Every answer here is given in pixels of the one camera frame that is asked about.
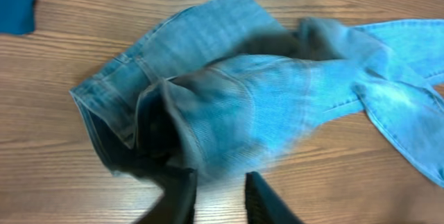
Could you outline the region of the light blue denim jeans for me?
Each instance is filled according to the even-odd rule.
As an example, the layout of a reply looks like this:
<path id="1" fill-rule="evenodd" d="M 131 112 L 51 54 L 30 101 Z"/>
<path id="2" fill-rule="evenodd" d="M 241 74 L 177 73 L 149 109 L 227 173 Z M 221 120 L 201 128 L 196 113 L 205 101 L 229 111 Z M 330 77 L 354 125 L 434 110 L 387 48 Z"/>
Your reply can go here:
<path id="1" fill-rule="evenodd" d="M 291 32 L 254 0 L 210 0 L 163 21 L 70 93 L 114 174 L 236 176 L 364 111 L 442 185 L 441 82 L 440 19 L 304 18 Z"/>

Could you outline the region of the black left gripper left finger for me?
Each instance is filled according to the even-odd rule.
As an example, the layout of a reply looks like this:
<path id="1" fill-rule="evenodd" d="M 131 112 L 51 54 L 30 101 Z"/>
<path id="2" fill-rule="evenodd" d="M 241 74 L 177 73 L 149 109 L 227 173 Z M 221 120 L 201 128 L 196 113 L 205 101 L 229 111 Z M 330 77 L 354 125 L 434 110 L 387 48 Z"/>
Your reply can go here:
<path id="1" fill-rule="evenodd" d="M 179 169 L 157 176 L 154 182 L 163 196 L 141 216 L 136 224 L 193 224 L 198 175 L 193 169 Z"/>

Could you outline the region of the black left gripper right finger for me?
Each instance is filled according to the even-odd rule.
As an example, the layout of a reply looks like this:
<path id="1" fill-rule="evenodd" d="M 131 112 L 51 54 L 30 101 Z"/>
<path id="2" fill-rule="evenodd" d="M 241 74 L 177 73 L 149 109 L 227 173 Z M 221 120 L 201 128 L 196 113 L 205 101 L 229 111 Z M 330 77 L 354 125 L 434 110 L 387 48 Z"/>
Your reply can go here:
<path id="1" fill-rule="evenodd" d="M 246 174 L 245 207 L 248 224 L 303 224 L 256 171 Z"/>

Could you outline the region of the dark blue t-shirt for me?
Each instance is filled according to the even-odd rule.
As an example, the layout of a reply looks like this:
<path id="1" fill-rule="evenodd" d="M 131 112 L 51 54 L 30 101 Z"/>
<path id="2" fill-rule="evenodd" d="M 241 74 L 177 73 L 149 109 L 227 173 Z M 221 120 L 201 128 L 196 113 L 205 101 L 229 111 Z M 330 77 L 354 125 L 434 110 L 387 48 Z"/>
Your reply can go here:
<path id="1" fill-rule="evenodd" d="M 1 0 L 1 33 L 25 35 L 35 30 L 35 0 Z"/>

